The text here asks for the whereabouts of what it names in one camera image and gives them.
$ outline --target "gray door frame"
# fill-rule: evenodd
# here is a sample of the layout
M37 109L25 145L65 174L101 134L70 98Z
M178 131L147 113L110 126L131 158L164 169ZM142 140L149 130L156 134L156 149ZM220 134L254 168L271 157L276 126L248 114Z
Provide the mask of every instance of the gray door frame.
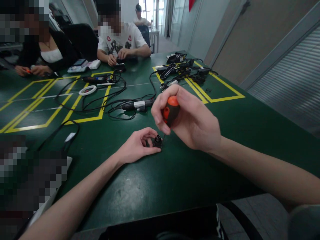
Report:
M248 90L270 68L299 44L310 32L320 25L320 1L298 22L298 24L278 43L262 62L239 85Z

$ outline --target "door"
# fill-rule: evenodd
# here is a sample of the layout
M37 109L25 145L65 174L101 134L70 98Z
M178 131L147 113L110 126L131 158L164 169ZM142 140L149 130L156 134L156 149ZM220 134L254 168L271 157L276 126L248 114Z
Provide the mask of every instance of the door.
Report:
M318 0L250 0L212 69L239 85Z

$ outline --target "hand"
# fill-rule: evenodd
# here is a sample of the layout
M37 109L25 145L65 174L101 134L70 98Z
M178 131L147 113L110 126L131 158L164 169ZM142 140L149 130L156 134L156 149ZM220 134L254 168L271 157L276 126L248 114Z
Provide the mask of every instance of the hand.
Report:
M170 134L161 113L170 96L177 96L180 105L178 117L171 125L177 136L192 149L209 152L219 148L221 134L218 119L196 96L176 84L161 93L153 103L151 114L158 128Z
M150 127L133 132L115 155L118 156L121 164L125 164L135 162L146 155L161 152L160 148L153 146L151 140L151 138L155 138L157 135L157 132Z
M33 75L44 77L45 73L52 73L53 71L48 66L34 66L31 69Z
M17 72L18 75L20 75L21 77L25 77L28 73L27 71L30 71L30 69L28 67L22 67L22 66L15 66L14 68Z
M125 59L128 55L134 55L133 49L121 48L118 52L118 57L120 59Z
M114 55L110 54L108 57L108 64L109 66L114 66L117 64L117 57L115 57Z

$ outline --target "screwdriver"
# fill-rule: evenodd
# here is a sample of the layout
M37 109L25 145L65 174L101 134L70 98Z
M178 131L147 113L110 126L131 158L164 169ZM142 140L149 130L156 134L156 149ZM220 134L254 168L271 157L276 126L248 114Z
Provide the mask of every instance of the screwdriver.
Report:
M163 110L162 116L164 122L168 125L169 128L171 128L171 124L173 121L177 118L180 111L180 105L177 100L177 96L171 96L168 98L167 105Z

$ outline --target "white t-shirt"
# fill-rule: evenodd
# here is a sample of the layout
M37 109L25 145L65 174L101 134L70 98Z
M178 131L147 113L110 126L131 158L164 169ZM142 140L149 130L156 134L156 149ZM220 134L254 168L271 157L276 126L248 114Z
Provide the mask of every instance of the white t-shirt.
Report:
M140 30L134 23L124 23L121 33L116 36L111 32L109 26L100 27L98 49L105 51L108 55L118 56L121 48L135 49L147 44Z
M141 19L138 19L137 16L135 16L135 18L133 19L133 22L142 23L143 25L146 25L146 26L149 24L149 21L146 18L142 17Z

